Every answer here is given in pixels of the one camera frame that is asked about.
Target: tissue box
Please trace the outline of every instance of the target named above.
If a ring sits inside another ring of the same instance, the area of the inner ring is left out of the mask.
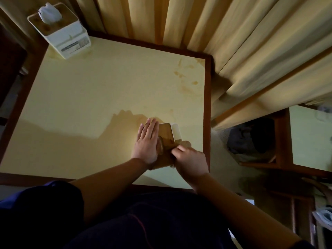
[[[28,21],[65,59],[79,53],[91,45],[86,29],[77,16],[63,3],[54,5],[62,15],[62,19],[51,25],[44,23],[39,14],[28,16]]]

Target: navy shirt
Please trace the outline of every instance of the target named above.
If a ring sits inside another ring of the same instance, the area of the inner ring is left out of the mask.
[[[0,201],[1,248],[236,248],[223,217],[196,194],[122,197],[89,227],[83,207],[80,190],[63,181],[14,194]]]

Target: person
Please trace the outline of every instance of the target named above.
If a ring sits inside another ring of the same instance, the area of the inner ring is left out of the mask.
[[[2,248],[313,248],[209,174],[205,155],[178,146],[175,167],[195,193],[121,196],[157,159],[159,123],[140,125],[129,161],[0,202]]]

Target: finger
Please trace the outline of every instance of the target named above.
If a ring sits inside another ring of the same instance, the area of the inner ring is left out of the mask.
[[[187,149],[186,149],[184,146],[182,146],[182,145],[179,145],[179,146],[177,146],[176,148],[179,149],[179,150],[181,150],[181,151],[186,151],[186,150],[187,150]]]
[[[149,138],[151,139],[151,136],[152,136],[152,132],[153,132],[153,129],[154,129],[154,125],[156,124],[156,119],[153,118],[149,127],[147,128],[147,131],[146,131],[146,135],[144,138]]]
[[[146,123],[145,123],[145,125],[144,125],[144,127],[143,127],[143,130],[142,130],[142,134],[141,134],[141,139],[143,139],[144,137],[145,137],[145,135],[146,135],[146,131],[147,131],[147,128],[149,127],[149,125],[150,125],[150,121],[151,121],[151,119],[150,118],[148,118],[147,120],[146,120]]]
[[[178,159],[183,152],[178,148],[173,148],[171,153],[176,157],[176,159]]]
[[[141,134],[142,134],[142,131],[143,131],[143,127],[144,127],[144,125],[141,123],[141,125],[139,125],[139,132],[138,132],[138,134],[137,134],[137,139],[136,139],[136,141],[138,141],[139,138],[141,138]]]
[[[154,125],[153,132],[151,139],[157,140],[159,134],[159,121],[156,121],[156,124]]]

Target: beige curtain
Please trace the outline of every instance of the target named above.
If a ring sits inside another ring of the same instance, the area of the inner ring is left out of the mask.
[[[21,30],[16,34],[34,41],[38,35],[26,16],[46,1],[73,7],[91,30],[211,54],[217,73],[214,128],[332,92],[332,0],[0,0],[0,5]]]

